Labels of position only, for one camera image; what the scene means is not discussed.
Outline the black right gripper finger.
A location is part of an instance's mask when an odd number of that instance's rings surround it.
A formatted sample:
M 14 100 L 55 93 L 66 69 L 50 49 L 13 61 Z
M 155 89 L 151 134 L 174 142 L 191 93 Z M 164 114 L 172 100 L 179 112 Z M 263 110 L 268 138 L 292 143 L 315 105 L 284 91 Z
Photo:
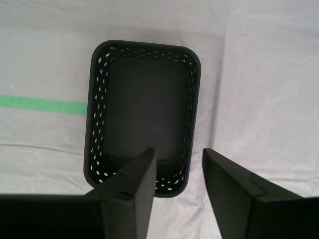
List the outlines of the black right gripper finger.
M 224 239 L 317 239 L 319 199 L 284 189 L 218 152 L 203 151 L 206 190 Z
M 0 197 L 3 239 L 144 239 L 156 187 L 150 147 L 84 195 Z

